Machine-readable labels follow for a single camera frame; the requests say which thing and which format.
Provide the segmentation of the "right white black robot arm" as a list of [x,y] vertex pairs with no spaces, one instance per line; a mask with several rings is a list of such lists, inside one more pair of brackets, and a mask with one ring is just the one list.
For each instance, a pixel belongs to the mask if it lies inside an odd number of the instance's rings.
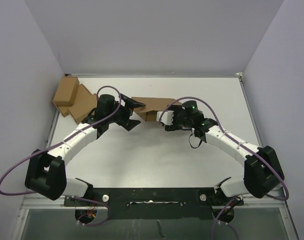
[[156,120],[168,132],[189,130],[201,143],[219,148],[235,159],[244,169],[239,177],[228,177],[214,187],[214,198],[226,204],[235,196],[251,194],[261,199],[278,185],[285,185],[284,174],[275,150],[260,147],[225,130],[218,118],[207,118],[198,109],[195,97],[182,105],[175,102],[157,113]]

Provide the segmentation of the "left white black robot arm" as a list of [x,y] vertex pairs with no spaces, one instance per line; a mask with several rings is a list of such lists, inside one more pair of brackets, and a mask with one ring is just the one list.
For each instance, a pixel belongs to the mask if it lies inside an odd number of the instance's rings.
[[81,121],[77,128],[47,151],[36,150],[29,161],[25,186],[51,200],[61,196],[75,197],[86,206],[93,200],[92,185],[79,178],[68,178],[67,164],[88,144],[97,140],[109,128],[117,124],[130,131],[140,124],[131,119],[133,110],[145,104],[123,94],[116,101],[112,95],[103,94],[97,106]]

